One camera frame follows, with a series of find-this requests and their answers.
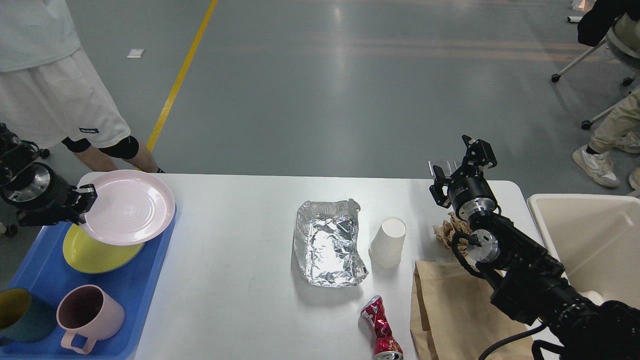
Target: pink plate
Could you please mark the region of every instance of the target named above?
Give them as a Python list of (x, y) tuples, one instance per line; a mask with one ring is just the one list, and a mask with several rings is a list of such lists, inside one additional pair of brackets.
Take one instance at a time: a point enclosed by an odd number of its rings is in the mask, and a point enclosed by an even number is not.
[(96, 177), (98, 198), (80, 225), (92, 238), (111, 245), (134, 245), (164, 231), (175, 212), (169, 187), (137, 170), (117, 170)]

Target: brown paper bag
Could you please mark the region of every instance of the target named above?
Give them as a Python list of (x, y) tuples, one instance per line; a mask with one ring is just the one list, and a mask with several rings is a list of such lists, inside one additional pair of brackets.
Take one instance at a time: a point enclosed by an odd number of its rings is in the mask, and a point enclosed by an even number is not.
[[(458, 263), (416, 261), (411, 334), (420, 360), (476, 360), (489, 346), (527, 330), (489, 303), (493, 290)], [(531, 337), (487, 360), (531, 360)]]

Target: white bin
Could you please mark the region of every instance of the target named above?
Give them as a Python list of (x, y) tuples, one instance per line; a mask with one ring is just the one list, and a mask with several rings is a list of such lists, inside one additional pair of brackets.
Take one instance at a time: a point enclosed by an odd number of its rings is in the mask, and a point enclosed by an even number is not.
[(537, 194), (527, 203), (546, 248), (576, 290), (640, 307), (640, 199)]

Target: teal mug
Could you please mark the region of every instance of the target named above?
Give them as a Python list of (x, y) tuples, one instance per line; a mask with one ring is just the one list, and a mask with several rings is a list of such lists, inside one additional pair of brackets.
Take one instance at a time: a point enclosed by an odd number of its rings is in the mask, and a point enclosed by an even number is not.
[(56, 308), (24, 288), (0, 293), (0, 346), (11, 341), (34, 343), (57, 326)]

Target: knee pad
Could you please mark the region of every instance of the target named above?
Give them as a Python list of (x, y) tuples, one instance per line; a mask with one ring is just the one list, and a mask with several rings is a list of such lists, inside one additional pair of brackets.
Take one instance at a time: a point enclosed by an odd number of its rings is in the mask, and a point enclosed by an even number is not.
[(114, 146), (103, 147), (99, 150), (111, 156), (112, 158), (120, 158), (123, 160), (133, 159), (138, 154), (140, 145), (138, 140), (133, 136), (122, 139)]
[(72, 152), (83, 152), (91, 146), (91, 143), (87, 139), (80, 139), (78, 141), (73, 141), (71, 138), (66, 138), (62, 140), (62, 143)]

